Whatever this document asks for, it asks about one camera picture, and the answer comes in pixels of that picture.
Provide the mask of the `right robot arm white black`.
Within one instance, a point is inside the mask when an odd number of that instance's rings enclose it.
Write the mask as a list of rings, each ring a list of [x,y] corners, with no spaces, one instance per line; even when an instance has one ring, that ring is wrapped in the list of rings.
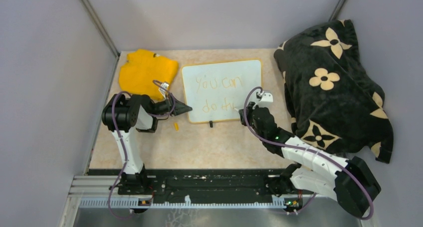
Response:
[[[254,102],[245,101],[239,113],[242,125],[267,151],[296,162],[293,171],[281,179],[285,192],[311,191],[335,200],[354,217],[372,218],[373,201],[381,192],[381,186],[363,159],[347,159],[311,146],[278,127],[269,109],[256,107]]]

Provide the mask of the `yellow framed whiteboard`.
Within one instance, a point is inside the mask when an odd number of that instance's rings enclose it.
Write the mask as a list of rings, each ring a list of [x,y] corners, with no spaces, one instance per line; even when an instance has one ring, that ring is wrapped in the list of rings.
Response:
[[[259,59],[186,65],[181,69],[192,124],[238,120],[248,93],[262,84]]]

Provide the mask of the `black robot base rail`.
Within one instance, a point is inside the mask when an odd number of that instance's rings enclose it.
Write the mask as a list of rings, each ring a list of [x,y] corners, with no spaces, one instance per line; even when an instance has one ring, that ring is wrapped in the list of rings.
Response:
[[[294,188],[287,169],[176,169],[142,170],[122,174],[111,186],[118,196],[109,196],[106,206],[129,208],[135,213],[147,209],[282,209],[303,207],[307,191]]]

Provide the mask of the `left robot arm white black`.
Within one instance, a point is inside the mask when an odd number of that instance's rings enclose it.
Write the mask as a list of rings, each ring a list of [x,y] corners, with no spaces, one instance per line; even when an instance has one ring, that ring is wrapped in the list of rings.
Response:
[[[122,159],[122,170],[113,184],[118,194],[146,194],[152,191],[136,134],[155,133],[160,118],[190,111],[192,107],[173,96],[159,102],[154,102],[148,95],[134,94],[127,98],[121,92],[112,96],[102,111],[101,119],[115,138]]]

